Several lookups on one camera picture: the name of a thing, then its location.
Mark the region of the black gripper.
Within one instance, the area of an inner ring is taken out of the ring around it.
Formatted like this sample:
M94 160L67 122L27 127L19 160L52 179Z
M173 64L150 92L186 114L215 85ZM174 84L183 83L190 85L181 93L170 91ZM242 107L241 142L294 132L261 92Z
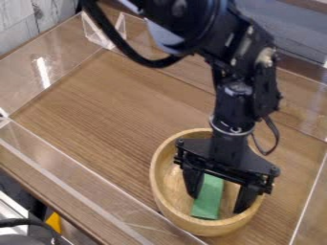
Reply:
M203 186L205 175L210 174L226 181L239 184L234 212L242 213L254 203L257 196L271 193L275 179L281 176L279 167L265 160L251 149L249 137L262 155L270 155L281 142L281 132L270 117L265 122L274 132L275 145L265 150L253 133L234 131L222 121L210 118L213 135L209 138L179 138L177 140L177 156L174 163L183 170L183 178L189 195L197 199Z

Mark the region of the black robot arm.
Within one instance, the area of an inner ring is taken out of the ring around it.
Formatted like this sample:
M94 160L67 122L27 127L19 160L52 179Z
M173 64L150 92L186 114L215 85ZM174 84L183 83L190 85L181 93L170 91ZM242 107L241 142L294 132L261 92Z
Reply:
M273 191L281 175L279 167L265 160L273 151L251 149L249 145L255 139L258 122L266 122L273 133L281 134L271 119L283 99L274 36L239 11L235 0L116 1L147 20L167 57L149 59L141 55L106 17L99 0L82 0L82 7L134 62L165 68L186 56L199 55L211 66L217 93L210 117L213 135L206 139L178 139L174 162L183 170L186 188L194 198L207 174L241 186L234 206L241 213L259 195Z

